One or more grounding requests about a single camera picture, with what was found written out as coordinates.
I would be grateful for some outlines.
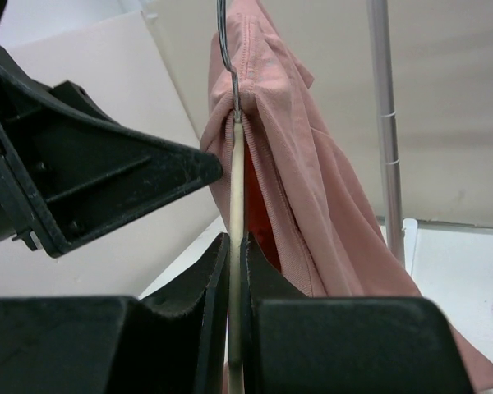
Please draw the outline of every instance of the clothing rack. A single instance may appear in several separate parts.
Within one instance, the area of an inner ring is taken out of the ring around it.
[[[367,0],[371,52],[375,80],[380,169],[385,202],[387,245],[405,267],[403,243],[402,187],[394,110],[393,68],[389,37],[387,0]]]

